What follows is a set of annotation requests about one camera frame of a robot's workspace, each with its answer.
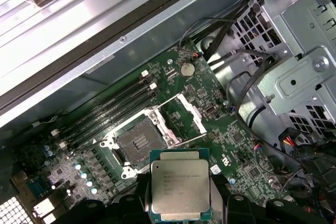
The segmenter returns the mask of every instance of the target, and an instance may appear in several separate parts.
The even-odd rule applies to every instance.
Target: black cable
[[[216,65],[217,63],[221,63],[224,60],[227,60],[228,58],[230,58],[233,54],[231,52],[228,52],[227,54],[221,56],[219,59],[211,61],[208,63],[209,67]]]
[[[249,1],[250,0],[244,0],[239,5],[239,8],[234,10],[230,15],[228,15],[228,17],[230,19],[236,19],[238,16],[240,16],[248,8],[248,2]],[[226,36],[226,34],[228,33],[228,31],[230,30],[230,28],[232,27],[233,24],[234,23],[228,23],[220,29],[220,31],[216,35],[215,39],[213,40],[213,42],[210,44],[208,49],[204,52],[203,57],[206,61],[208,61],[210,59],[210,57],[218,50],[218,48],[219,48],[220,44],[222,43],[224,37]]]
[[[211,66],[213,66],[217,63],[220,63],[224,60],[227,60],[231,56],[235,55],[235,53],[249,54],[249,55],[253,55],[255,57],[259,57],[259,58],[263,58],[263,59],[267,59],[271,56],[271,55],[269,55],[267,53],[264,53],[264,52],[258,52],[258,51],[247,50],[247,49],[235,49],[235,50],[233,50],[231,52],[228,52],[227,54],[221,56],[219,59],[209,62],[208,65],[211,67]]]
[[[313,190],[312,200],[313,200],[314,208],[318,212],[319,216],[322,218],[325,218],[323,211],[322,211],[322,206],[319,200],[319,191],[317,189]]]
[[[330,163],[333,163],[336,165],[336,157],[333,157],[326,153],[299,154],[297,155],[297,158],[302,158],[302,159],[321,158],[321,159],[324,159],[325,161],[329,161]]]
[[[264,169],[259,162],[259,158],[258,158],[258,150],[260,150],[261,148],[257,148],[253,150],[253,158],[256,162],[256,165],[259,167],[260,170],[262,170],[264,173],[266,173],[267,175],[270,176],[277,176],[277,177],[287,177],[288,175],[291,175],[291,173],[284,173],[284,174],[276,174],[273,173],[272,171],[268,171],[266,169]]]
[[[307,183],[307,180],[305,178],[300,178],[300,177],[293,178],[292,181],[291,181],[291,183],[293,183],[293,184],[294,183],[299,183],[299,184],[303,185],[307,189],[307,191],[308,191],[308,195],[306,195],[304,197],[299,196],[299,195],[297,195],[295,193],[292,193],[296,197],[298,197],[298,198],[310,198],[312,196],[313,190],[310,187],[310,185]]]
[[[241,53],[244,53],[244,54],[253,55],[255,57],[260,57],[264,60],[271,56],[270,54],[267,54],[265,52],[258,52],[258,51],[247,50],[247,49],[236,49],[236,52],[241,52]]]
[[[228,15],[229,19],[236,19],[236,17],[239,17],[247,8],[248,1],[244,0],[233,12]],[[203,54],[203,57],[206,61],[209,61],[210,57],[217,51],[224,37],[229,32],[233,24],[234,22],[229,22],[219,30],[212,43]]]
[[[252,75],[252,77],[249,79],[249,81],[246,83],[245,87],[243,88],[243,90],[241,91],[237,104],[236,104],[236,119],[237,122],[256,140],[258,141],[262,146],[264,147],[268,147],[270,149],[272,149],[273,151],[275,151],[278,154],[281,154],[282,156],[284,156],[287,159],[290,159],[293,163],[295,163],[296,165],[301,166],[301,162],[299,162],[298,160],[296,160],[295,158],[293,158],[292,156],[288,155],[287,153],[282,152],[281,150],[275,148],[273,145],[269,144],[266,140],[264,140],[262,137],[260,137],[256,132],[254,132],[251,128],[248,127],[248,125],[246,124],[245,120],[240,116],[239,114],[239,109],[240,106],[242,105],[243,99],[246,96],[248,90],[250,89],[250,87],[264,74],[264,72],[266,71],[266,69],[268,69],[268,67],[271,66],[271,62],[269,60],[265,60],[263,63],[261,63],[259,69]]]
[[[227,18],[216,18],[216,17],[203,17],[199,20],[197,20],[196,22],[194,22],[182,35],[182,37],[180,38],[180,40],[178,41],[179,43],[179,50],[181,51],[186,51],[184,49],[182,49],[182,42],[184,41],[184,39],[187,37],[187,35],[191,32],[191,30],[198,25],[200,22],[203,22],[205,20],[216,20],[216,21],[222,21],[222,22],[235,22],[235,20],[231,20],[231,19],[227,19]]]
[[[245,10],[244,8],[247,7],[247,3],[246,0],[242,0],[239,4],[237,4],[237,6],[235,8],[233,8],[234,10],[229,13],[227,16],[229,17],[230,15],[234,14],[234,12],[239,11],[239,10]],[[224,22],[215,22],[212,25],[204,28],[203,30],[201,30],[200,32],[198,32],[197,34],[192,36],[192,40],[194,41],[195,44],[197,44],[198,42],[200,42],[204,37],[208,36],[209,34],[211,34],[212,32],[214,32],[215,30],[221,28],[224,25]]]
[[[251,74],[248,72],[248,71],[244,71],[244,72],[241,72],[239,74],[237,74],[236,76],[232,77],[231,80],[229,80],[229,82],[227,83],[226,85],[226,89],[225,89],[225,92],[226,92],[226,99],[227,101],[229,102],[229,105],[233,106],[234,104],[232,103],[231,101],[231,98],[230,98],[230,87],[231,87],[231,84],[234,80],[237,80],[238,78],[242,77],[243,75],[247,74],[248,76],[251,77]]]
[[[280,192],[279,192],[279,198],[282,197],[282,195],[284,194],[284,190],[289,186],[290,182],[294,179],[294,177],[296,175],[298,175],[300,172],[303,172],[302,168],[296,170],[295,172],[292,173],[292,175],[290,175],[290,177],[287,179],[287,181],[284,183],[284,185],[282,186]]]
[[[250,122],[248,123],[248,127],[252,129],[253,123],[255,121],[255,119],[257,118],[257,116],[262,112],[266,110],[266,107],[263,105],[260,108],[258,108],[256,110],[256,112],[253,113],[253,115],[251,116]]]

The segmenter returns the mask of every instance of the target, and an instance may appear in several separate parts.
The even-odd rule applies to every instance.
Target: mesh vent
[[[28,217],[28,214],[15,197],[0,205],[0,223],[33,224]]]
[[[312,133],[316,131],[320,135],[323,135],[327,138],[334,137],[331,132],[326,131],[327,129],[335,130],[335,126],[332,122],[326,117],[326,112],[321,106],[310,106],[307,105],[306,109],[308,110],[311,118],[304,118],[302,116],[289,116],[294,127],[297,130]]]
[[[289,118],[297,130],[307,132],[307,133],[314,132],[314,130],[310,127],[310,124],[308,123],[306,118],[300,118],[297,116],[290,116]]]
[[[268,51],[281,43],[281,40],[270,22],[266,21],[262,13],[256,14],[251,8],[246,16],[243,16],[234,24],[237,28],[237,36],[245,49],[256,51]],[[259,59],[250,55],[255,64]]]
[[[306,108],[312,117],[311,122],[317,131],[325,137],[333,137],[332,133],[325,131],[325,129],[335,130],[336,128],[325,116],[326,112],[324,108],[321,106],[306,106]]]

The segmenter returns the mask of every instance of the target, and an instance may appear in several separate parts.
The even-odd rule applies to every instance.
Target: capacitor
[[[62,183],[63,183],[62,180],[57,181],[56,183],[54,183],[54,184],[51,186],[52,190],[55,190],[55,189],[56,189],[57,187],[59,187]]]
[[[86,185],[88,186],[88,187],[91,187],[91,186],[93,186],[93,183],[94,183],[95,181],[94,181],[94,179],[89,179],[88,181],[86,181]]]
[[[192,63],[183,63],[180,72],[184,77],[191,77],[195,73],[195,66]]]
[[[88,177],[88,173],[87,173],[87,172],[82,172],[82,173],[80,174],[80,177],[81,177],[81,178],[87,178],[87,177]]]
[[[68,189],[67,189],[67,194],[72,194],[72,191],[74,190],[76,188],[76,186],[75,185],[72,185],[72,186],[70,186]]]
[[[80,170],[81,168],[82,168],[82,163],[81,162],[75,165],[76,170]]]
[[[232,186],[236,183],[236,179],[232,178],[232,177],[228,177],[227,181],[229,181],[230,185],[232,185]]]
[[[92,193],[92,194],[97,194],[98,189],[99,189],[98,186],[94,186],[94,187],[92,187],[92,189],[91,189],[91,193]]]

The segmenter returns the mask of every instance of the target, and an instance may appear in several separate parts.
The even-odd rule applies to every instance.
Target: ram slot
[[[136,91],[129,90],[129,92],[124,93],[122,97],[119,97],[109,105],[105,106],[102,110],[96,111],[93,115],[87,117],[85,120],[83,120],[80,124],[78,124],[75,128],[72,128],[70,131],[67,132],[67,138],[70,139],[74,136],[75,132],[83,130],[83,128],[87,128],[90,126],[90,124],[95,124],[95,119],[103,116],[107,113],[113,113],[115,112],[120,106],[123,106],[125,101],[127,102],[128,99],[132,99],[134,97],[137,97],[140,93],[148,92],[147,91],[148,86],[142,87],[141,89],[137,89]]]
[[[130,106],[124,107],[123,110],[118,115],[116,115],[113,118],[108,119],[108,122],[106,122],[104,125],[100,126],[98,129],[94,130],[89,135],[83,136],[83,134],[81,134],[81,136],[77,136],[76,139],[74,140],[74,142],[77,142],[77,143],[74,144],[74,148],[78,148],[81,145],[85,144],[90,139],[94,138],[97,134],[103,132],[104,130],[106,130],[110,126],[112,126],[112,125],[114,125],[114,124],[116,124],[120,121],[123,121],[125,118],[129,118],[132,115],[138,113],[139,111],[144,109],[146,107],[146,105],[151,101],[151,99],[155,96],[156,96],[155,92],[153,92],[153,91],[149,92],[149,93],[147,92],[146,95],[142,95],[141,97],[138,97],[137,99],[132,101],[132,103],[130,103]]]
[[[128,96],[132,92],[137,92],[138,90],[142,89],[144,87],[144,84],[148,84],[151,81],[151,76],[148,76],[147,78],[143,80],[134,79],[130,83],[128,83],[126,86],[120,88],[118,91],[113,93],[112,95],[105,98],[103,101],[101,101],[99,104],[94,106],[93,108],[90,108],[87,112],[85,112],[84,116],[81,116],[80,118],[77,118],[70,122],[71,125],[69,128],[65,129],[63,133],[68,133],[73,128],[77,128],[79,125],[82,124],[83,121],[86,121],[87,117],[96,117],[95,114],[99,113],[100,110],[103,110],[106,106],[108,106],[111,102],[117,102],[122,100],[124,97]]]

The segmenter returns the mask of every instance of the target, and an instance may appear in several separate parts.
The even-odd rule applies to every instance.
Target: green circuit board
[[[193,45],[186,47],[194,50]],[[187,69],[186,72],[185,69],[181,69],[185,64],[192,64],[194,69]],[[139,76],[144,72],[148,73],[150,79],[147,83],[142,79],[139,84]],[[142,90],[142,85],[148,87],[151,83],[155,83],[157,87],[153,90]],[[203,137],[180,148],[209,148],[211,173],[222,173],[228,178],[232,182],[233,193],[244,194],[260,205],[274,198],[277,192],[269,185],[269,176],[263,174],[255,165],[251,137],[223,106],[225,100],[223,87],[207,62],[202,57],[179,51],[177,47],[157,56],[68,114],[58,122],[60,132],[57,136],[46,137],[34,143],[34,146],[30,144],[26,148],[20,148],[16,150],[16,154],[25,164],[32,161],[29,152],[34,152],[34,155],[38,156],[31,163],[36,168],[32,169],[35,172],[31,172],[31,176],[44,176],[45,180],[51,181],[51,184],[62,179],[76,185],[73,196],[66,199],[67,201],[71,199],[71,203],[67,204],[69,208],[85,198],[100,199],[108,203],[116,195],[131,190],[135,178],[121,177],[122,161],[118,160],[116,153],[110,149],[98,144],[91,148],[86,146],[101,141],[113,128],[138,111],[165,103],[178,93],[183,94],[188,103],[198,111],[202,117],[202,125],[206,129]],[[180,100],[172,99],[160,110],[167,127],[182,142],[201,135],[192,114]],[[130,122],[119,130],[117,135],[131,130],[139,120],[142,118]],[[81,151],[67,159],[68,153],[64,153],[59,145],[61,142],[70,142]],[[45,153],[37,154],[43,152],[45,145],[52,146],[53,156],[47,157]],[[99,184],[97,194],[90,193],[85,184],[86,180],[79,177],[81,171],[74,169],[74,165],[78,162],[84,164],[83,169],[92,174]],[[143,167],[148,162],[143,160],[139,163]],[[271,169],[266,157],[261,156],[260,162],[265,169]]]

